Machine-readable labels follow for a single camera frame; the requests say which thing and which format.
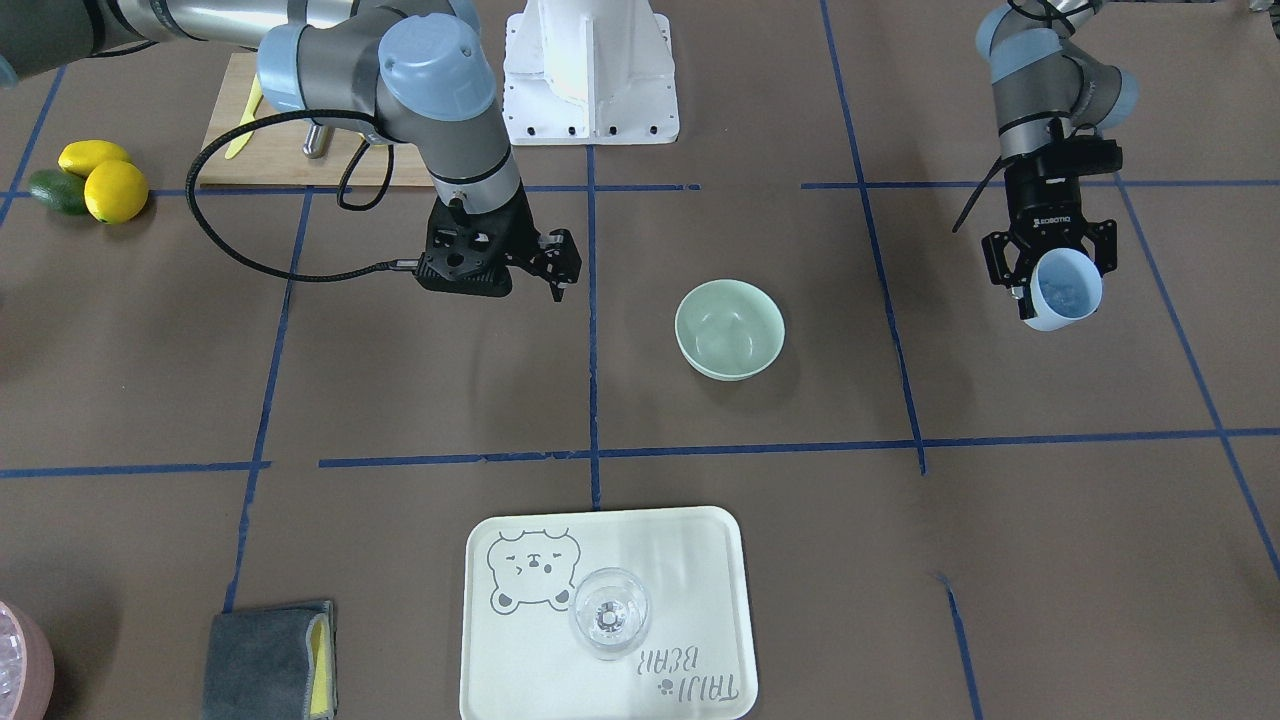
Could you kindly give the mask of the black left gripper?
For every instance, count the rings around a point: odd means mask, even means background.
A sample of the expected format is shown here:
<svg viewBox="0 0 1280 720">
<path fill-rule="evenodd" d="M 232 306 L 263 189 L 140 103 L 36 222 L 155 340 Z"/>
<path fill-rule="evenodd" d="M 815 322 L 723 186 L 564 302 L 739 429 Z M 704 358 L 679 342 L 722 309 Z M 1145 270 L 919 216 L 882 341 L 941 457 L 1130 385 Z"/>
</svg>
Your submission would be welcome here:
<svg viewBox="0 0 1280 720">
<path fill-rule="evenodd" d="M 1117 223 L 1083 219 L 1079 179 L 1121 168 L 1123 149 L 1108 138 L 1056 140 L 1005 167 L 1010 231 L 987 234 L 980 246 L 991 283 L 1010 291 L 1023 322 L 1030 319 L 1030 274 L 1020 241 L 1082 223 L 1080 250 L 1094 269 L 1102 277 L 1117 269 Z"/>
</svg>

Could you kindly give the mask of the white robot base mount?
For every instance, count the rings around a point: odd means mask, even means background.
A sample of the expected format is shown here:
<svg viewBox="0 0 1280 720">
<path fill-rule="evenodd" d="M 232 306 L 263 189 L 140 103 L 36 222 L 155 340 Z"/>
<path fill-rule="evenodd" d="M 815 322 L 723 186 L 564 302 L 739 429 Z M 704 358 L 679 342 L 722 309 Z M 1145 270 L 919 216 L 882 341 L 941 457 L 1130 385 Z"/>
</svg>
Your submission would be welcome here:
<svg viewBox="0 0 1280 720">
<path fill-rule="evenodd" d="M 529 1 L 506 20 L 504 41 L 512 145 L 678 140 L 671 23 L 649 1 Z"/>
</svg>

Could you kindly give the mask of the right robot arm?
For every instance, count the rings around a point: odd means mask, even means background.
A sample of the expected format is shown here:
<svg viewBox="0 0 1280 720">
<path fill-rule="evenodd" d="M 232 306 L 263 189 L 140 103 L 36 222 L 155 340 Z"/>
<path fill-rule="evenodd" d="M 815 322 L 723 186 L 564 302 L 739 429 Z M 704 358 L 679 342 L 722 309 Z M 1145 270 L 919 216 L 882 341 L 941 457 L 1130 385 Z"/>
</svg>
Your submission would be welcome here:
<svg viewBox="0 0 1280 720">
<path fill-rule="evenodd" d="M 128 45 L 255 51 L 275 114 L 206 145 L 184 187 L 198 227 L 244 266 L 315 284 L 407 272 L 429 291 L 493 299 L 511 292 L 512 270 L 544 281 L 554 301 L 579 282 L 572 234 L 535 227 L 471 1 L 5 1 L 1 17 L 8 88 Z M 196 196 L 204 165 L 236 135 L 293 120 L 417 150 L 436 193 L 420 256 L 307 275 L 256 263 L 212 228 Z"/>
</svg>

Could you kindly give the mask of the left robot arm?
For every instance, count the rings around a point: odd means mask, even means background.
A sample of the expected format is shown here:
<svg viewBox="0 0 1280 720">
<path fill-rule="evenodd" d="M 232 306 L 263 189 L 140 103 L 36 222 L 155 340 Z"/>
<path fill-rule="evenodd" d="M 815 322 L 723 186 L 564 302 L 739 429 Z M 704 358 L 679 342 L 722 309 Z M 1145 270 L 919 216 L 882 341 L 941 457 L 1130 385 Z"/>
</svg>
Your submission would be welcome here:
<svg viewBox="0 0 1280 720">
<path fill-rule="evenodd" d="M 989 68 L 1007 228 L 982 241 L 989 281 L 1021 320 L 1051 332 L 1100 309 L 1117 268 L 1117 225 L 1085 217 L 1082 181 L 1123 169 L 1107 131 L 1139 97 L 1137 78 L 1075 45 L 1100 1 L 1005 1 L 975 33 Z"/>
</svg>

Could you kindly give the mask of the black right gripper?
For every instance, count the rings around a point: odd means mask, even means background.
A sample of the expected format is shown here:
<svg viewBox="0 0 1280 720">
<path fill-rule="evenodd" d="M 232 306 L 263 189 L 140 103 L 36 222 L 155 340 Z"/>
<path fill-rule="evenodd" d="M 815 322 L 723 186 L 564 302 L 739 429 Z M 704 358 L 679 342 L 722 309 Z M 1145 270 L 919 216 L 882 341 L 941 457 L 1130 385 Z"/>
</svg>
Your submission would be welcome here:
<svg viewBox="0 0 1280 720">
<path fill-rule="evenodd" d="M 435 200 L 426 247 L 413 277 L 425 290 L 500 299 L 512 291 L 511 269 L 541 277 L 554 302 L 576 286 L 582 259 L 570 229 L 540 234 L 525 191 L 494 211 L 468 214 L 460 202 Z"/>
</svg>

